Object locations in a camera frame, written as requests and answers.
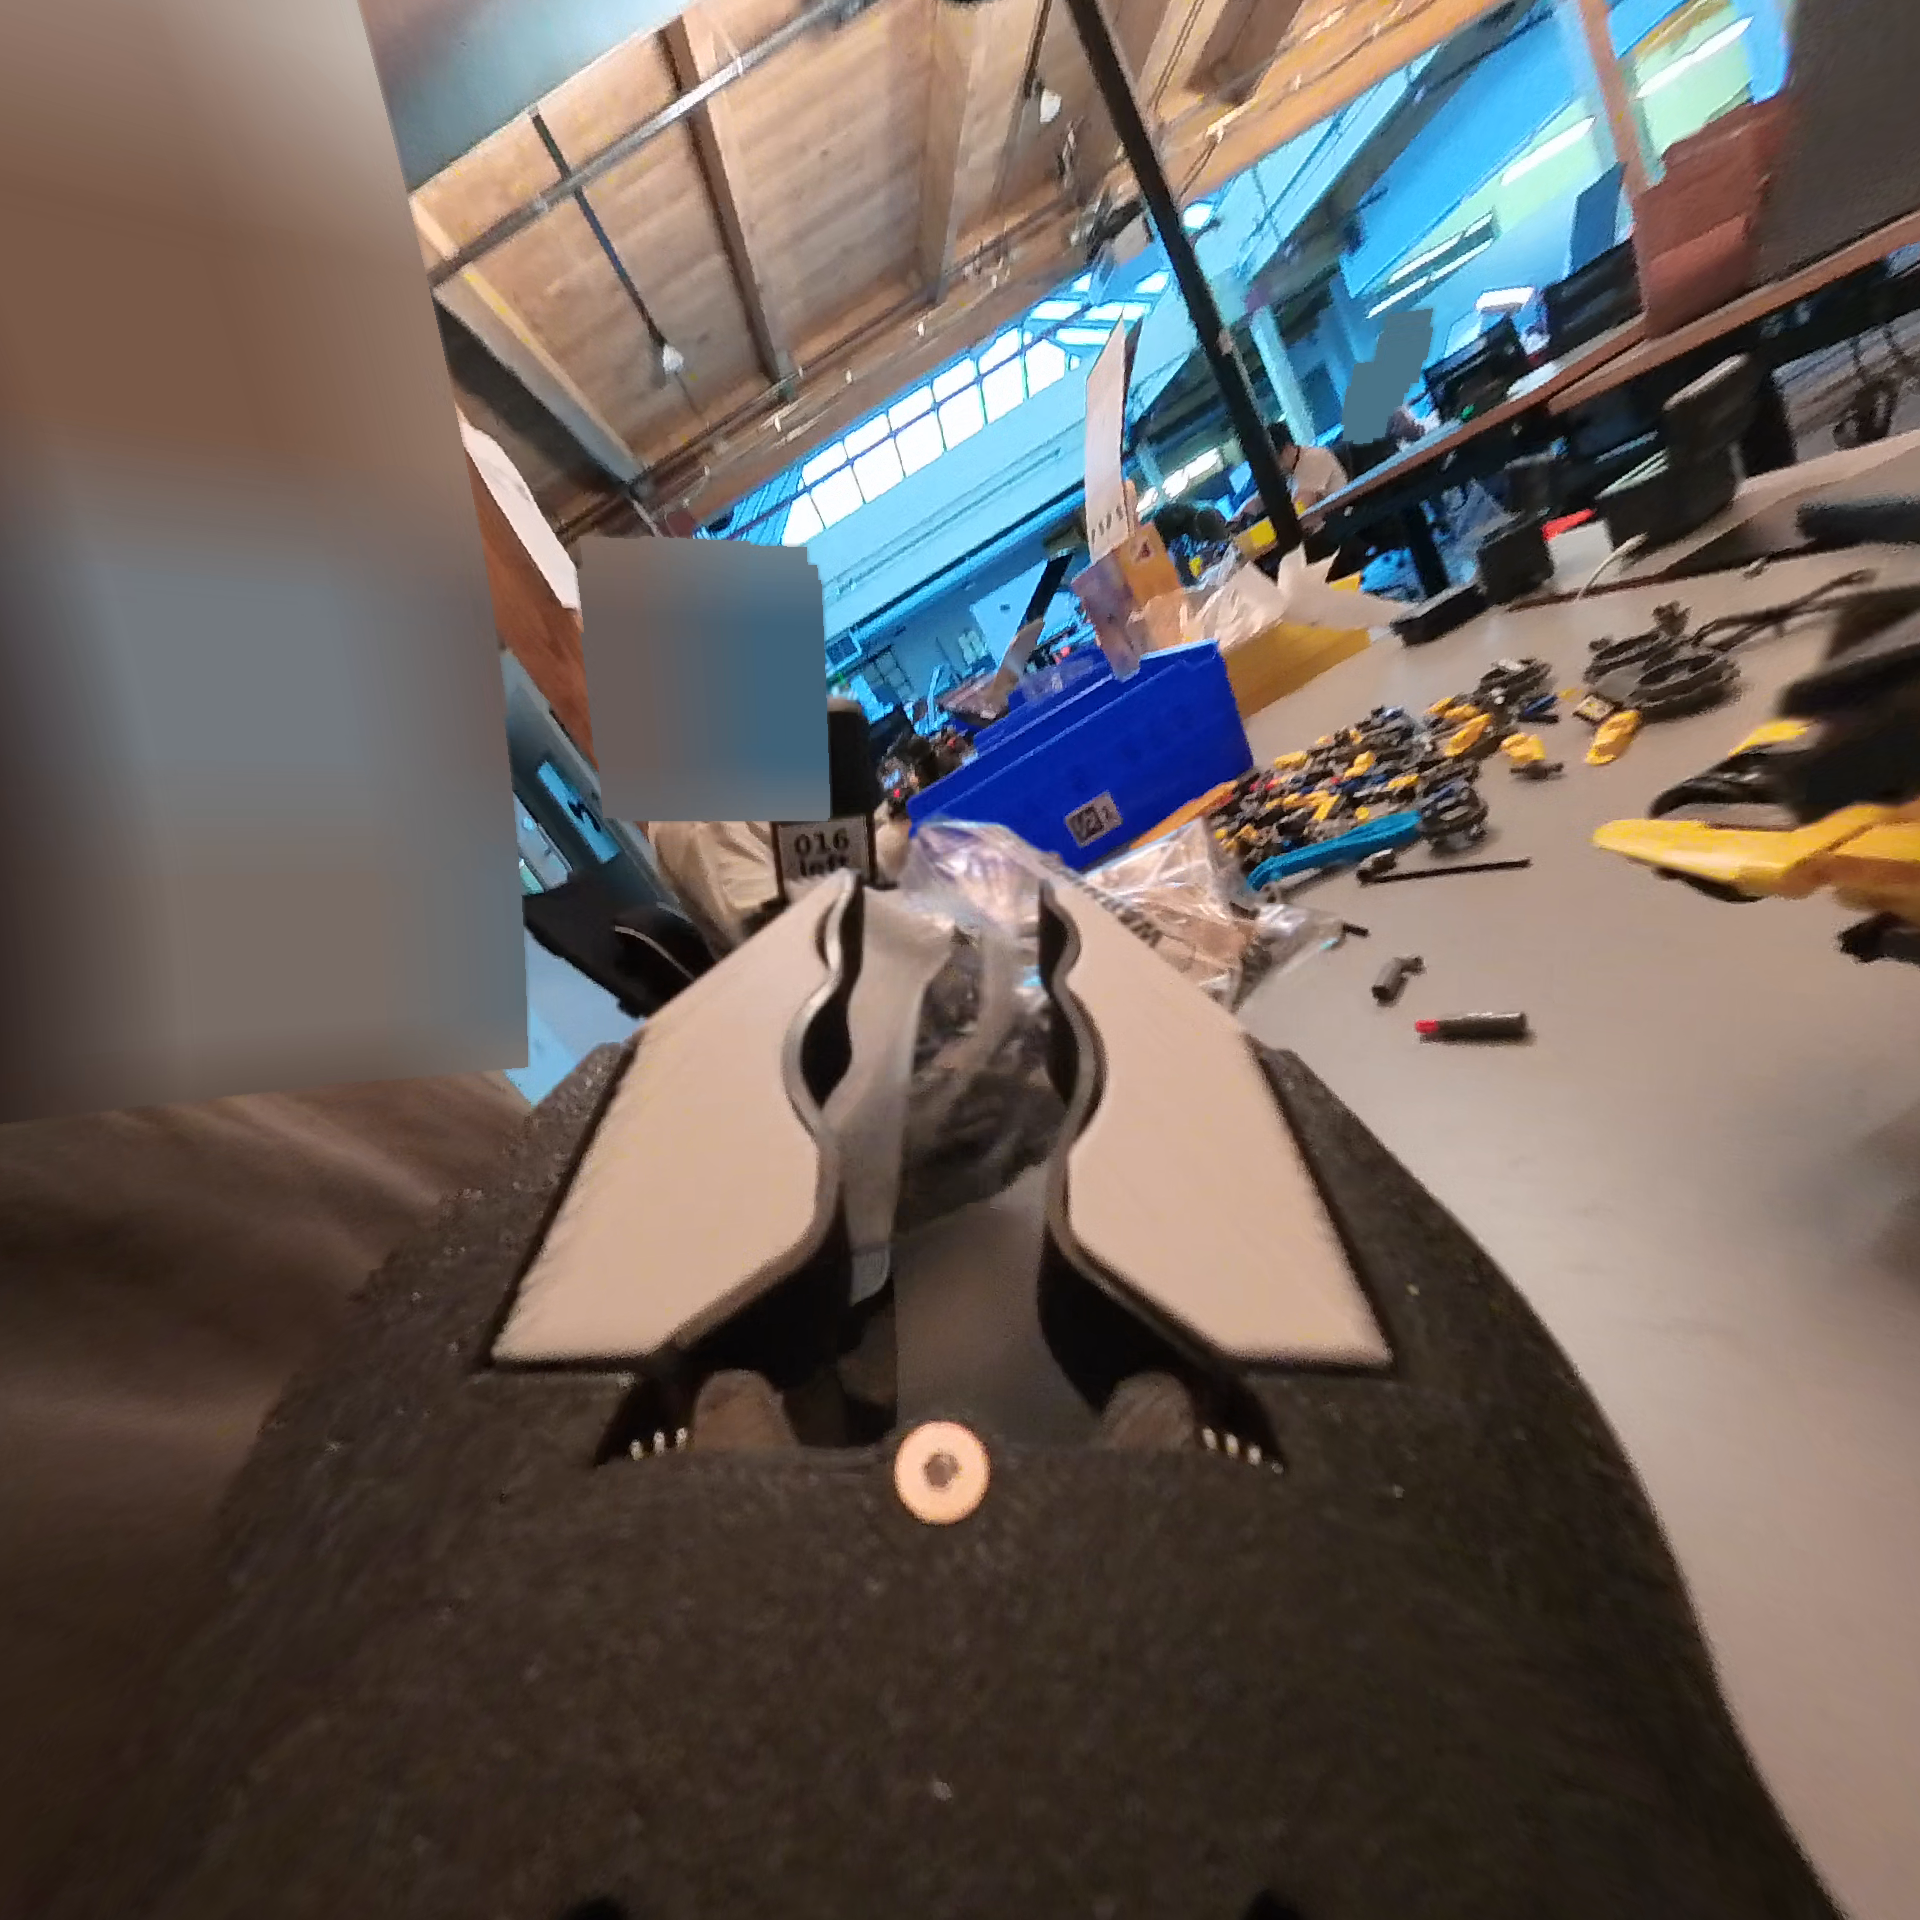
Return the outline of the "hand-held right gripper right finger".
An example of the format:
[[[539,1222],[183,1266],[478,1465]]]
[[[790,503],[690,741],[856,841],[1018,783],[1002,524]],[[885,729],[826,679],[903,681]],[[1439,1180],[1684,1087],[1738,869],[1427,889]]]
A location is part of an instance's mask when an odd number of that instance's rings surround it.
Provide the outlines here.
[[[1087,887],[1040,887],[1046,1154],[1040,1331],[1082,1401],[1171,1375],[1202,1409],[1394,1354],[1274,1062]]]

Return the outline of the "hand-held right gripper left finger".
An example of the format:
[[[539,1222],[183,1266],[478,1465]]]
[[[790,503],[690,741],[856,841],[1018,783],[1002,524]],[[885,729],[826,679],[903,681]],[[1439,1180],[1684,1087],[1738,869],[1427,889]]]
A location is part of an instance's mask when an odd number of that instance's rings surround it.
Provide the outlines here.
[[[512,1371],[686,1386],[823,1370],[853,1305],[828,1095],[850,1067],[867,882],[836,873],[652,1014],[492,1338]]]

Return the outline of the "clear bag of grey parts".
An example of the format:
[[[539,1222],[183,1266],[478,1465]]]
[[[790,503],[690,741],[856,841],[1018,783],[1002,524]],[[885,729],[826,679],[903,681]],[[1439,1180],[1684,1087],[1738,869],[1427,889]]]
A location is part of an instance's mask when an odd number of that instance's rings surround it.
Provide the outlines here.
[[[908,1235],[1042,1164],[1063,1119],[1046,1074],[1040,887],[1071,885],[1162,963],[1237,1012],[1270,977],[1336,947],[1336,918],[1259,902],[1202,822],[1071,873],[1011,828],[880,828],[850,1079],[828,1122],[847,1174],[854,1299],[885,1289]]]

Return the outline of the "blue plastic bin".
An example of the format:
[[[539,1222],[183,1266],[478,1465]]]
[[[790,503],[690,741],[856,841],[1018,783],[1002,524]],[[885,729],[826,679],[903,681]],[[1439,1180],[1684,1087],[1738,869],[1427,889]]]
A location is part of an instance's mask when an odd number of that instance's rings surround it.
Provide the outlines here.
[[[908,802],[909,834],[999,825],[1075,871],[1253,771],[1214,639],[1162,649],[1117,679],[1095,673],[984,727],[971,757]]]

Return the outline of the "colourful product box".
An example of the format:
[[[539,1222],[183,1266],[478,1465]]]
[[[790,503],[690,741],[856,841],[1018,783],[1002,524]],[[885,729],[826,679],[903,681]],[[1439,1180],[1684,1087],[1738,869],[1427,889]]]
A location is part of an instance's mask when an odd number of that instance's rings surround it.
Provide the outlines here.
[[[1130,681],[1148,655],[1187,642],[1184,579],[1152,521],[1075,574],[1070,589],[1117,681]]]

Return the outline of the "blue brick separator tool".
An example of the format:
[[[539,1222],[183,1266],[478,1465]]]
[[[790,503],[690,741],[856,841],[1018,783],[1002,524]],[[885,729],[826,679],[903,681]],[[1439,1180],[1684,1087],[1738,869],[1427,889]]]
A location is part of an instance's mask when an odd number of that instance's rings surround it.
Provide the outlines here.
[[[1421,817],[1414,806],[1379,814],[1364,822],[1351,822],[1349,829],[1339,834],[1300,844],[1259,860],[1248,871],[1245,885],[1254,893],[1267,893],[1316,873],[1355,869],[1379,853],[1402,853],[1419,838]]]

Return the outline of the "tall folded paper leaflet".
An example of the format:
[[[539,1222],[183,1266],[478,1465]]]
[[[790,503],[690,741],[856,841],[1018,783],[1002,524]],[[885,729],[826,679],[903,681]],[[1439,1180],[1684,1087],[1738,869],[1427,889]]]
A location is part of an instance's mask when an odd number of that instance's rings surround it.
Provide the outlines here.
[[[1136,508],[1123,468],[1131,353],[1134,326],[1123,319],[1100,347],[1087,373],[1084,524],[1091,562],[1114,554],[1136,525]]]

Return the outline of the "yellow plastic bin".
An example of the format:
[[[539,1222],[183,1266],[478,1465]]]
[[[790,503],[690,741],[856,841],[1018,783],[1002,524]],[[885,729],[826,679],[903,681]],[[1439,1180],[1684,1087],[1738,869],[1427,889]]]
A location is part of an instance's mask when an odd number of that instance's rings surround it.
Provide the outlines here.
[[[1215,644],[1240,718],[1286,699],[1322,679],[1331,667],[1364,654],[1368,629],[1333,629],[1314,621],[1277,620],[1259,630]]]

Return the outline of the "pile of small brick parts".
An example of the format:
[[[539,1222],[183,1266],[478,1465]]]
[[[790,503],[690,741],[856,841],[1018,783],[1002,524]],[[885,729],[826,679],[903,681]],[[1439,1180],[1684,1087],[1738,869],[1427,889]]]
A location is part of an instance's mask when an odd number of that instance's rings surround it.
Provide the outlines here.
[[[1421,838],[1402,853],[1374,854],[1381,866],[1402,863],[1410,853],[1464,858],[1486,844],[1492,822],[1482,794],[1486,764],[1500,762],[1517,778],[1564,772],[1541,741],[1541,724],[1556,716],[1552,665],[1539,655],[1500,659],[1459,694],[1427,708],[1375,706],[1300,753],[1259,764],[1210,799],[1197,821],[1214,853],[1243,882],[1269,854],[1398,809],[1419,812]]]

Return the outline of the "black ceiling pole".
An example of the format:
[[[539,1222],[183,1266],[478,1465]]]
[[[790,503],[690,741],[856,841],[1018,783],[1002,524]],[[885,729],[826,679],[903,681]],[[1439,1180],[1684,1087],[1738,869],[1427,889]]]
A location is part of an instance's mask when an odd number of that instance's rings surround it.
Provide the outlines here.
[[[1068,13],[1084,47],[1098,99],[1110,118],[1120,153],[1134,173],[1142,209],[1165,251],[1197,347],[1212,370],[1215,394],[1231,421],[1238,453],[1250,466],[1258,506],[1274,533],[1274,551],[1279,558],[1298,554],[1304,538],[1291,503],[1288,481],[1279,466],[1279,454],[1267,421],[1258,410],[1250,379],[1231,341],[1231,329],[1215,305],[1210,277],[1196,259],[1184,227],[1184,211],[1167,186],[1156,139],[1146,122],[1146,109],[1115,30],[1100,2],[1068,2]]]

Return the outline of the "yellow toy vehicle model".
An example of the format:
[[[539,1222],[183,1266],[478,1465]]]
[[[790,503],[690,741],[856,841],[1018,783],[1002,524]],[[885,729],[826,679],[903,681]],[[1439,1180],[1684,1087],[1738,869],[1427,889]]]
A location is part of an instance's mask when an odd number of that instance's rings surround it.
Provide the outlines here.
[[[1826,895],[1860,964],[1917,964],[1915,588],[1848,583],[1821,659],[1727,754],[1603,822],[1596,850],[1722,902]]]

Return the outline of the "black toothed wheel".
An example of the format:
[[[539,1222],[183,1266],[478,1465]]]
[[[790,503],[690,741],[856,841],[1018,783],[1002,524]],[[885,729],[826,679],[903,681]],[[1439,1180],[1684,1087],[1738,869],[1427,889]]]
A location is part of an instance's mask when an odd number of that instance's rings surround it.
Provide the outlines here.
[[[1596,644],[1582,685],[1608,713],[1632,711],[1656,724],[1735,699],[1740,665],[1711,642],[1646,630]]]

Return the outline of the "black charging dock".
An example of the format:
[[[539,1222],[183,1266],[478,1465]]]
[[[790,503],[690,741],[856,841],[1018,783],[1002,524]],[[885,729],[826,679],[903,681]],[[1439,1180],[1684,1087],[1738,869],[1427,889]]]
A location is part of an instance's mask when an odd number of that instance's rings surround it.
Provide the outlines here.
[[[1613,549],[1646,554],[1674,543],[1733,503],[1759,387],[1759,364],[1741,353],[1666,399],[1655,451],[1597,491],[1596,514]]]

